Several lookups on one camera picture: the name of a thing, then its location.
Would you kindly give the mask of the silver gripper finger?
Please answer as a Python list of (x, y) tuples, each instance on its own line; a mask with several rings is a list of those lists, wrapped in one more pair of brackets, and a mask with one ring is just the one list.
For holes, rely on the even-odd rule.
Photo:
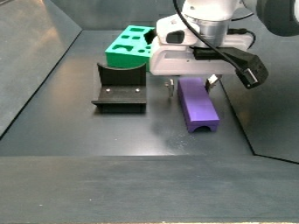
[(173, 97), (173, 79), (169, 79), (165, 83), (164, 86), (168, 89), (168, 96)]
[(206, 80), (205, 80), (205, 90), (206, 92), (210, 91), (210, 89), (216, 86), (216, 83), (220, 81), (221, 75), (213, 74)]

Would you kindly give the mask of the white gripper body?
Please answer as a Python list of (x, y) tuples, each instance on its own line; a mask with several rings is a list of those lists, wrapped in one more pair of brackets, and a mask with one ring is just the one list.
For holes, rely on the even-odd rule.
[[(226, 34), (226, 21), (192, 20), (189, 25), (218, 47), (234, 47), (245, 51), (253, 41), (248, 34)], [(149, 72), (153, 75), (234, 73), (233, 66), (222, 60), (206, 61), (193, 58), (192, 48), (208, 47), (188, 30), (177, 14), (157, 20), (154, 32), (149, 57)]]

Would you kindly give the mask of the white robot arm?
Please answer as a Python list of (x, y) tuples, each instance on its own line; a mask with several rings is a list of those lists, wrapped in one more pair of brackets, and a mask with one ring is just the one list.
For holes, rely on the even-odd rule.
[(299, 0), (184, 0), (176, 13), (158, 19), (144, 35), (152, 44), (150, 73), (234, 74), (245, 88), (262, 84), (267, 68), (248, 53), (254, 36), (229, 28), (238, 8), (248, 9), (276, 36), (299, 35)]

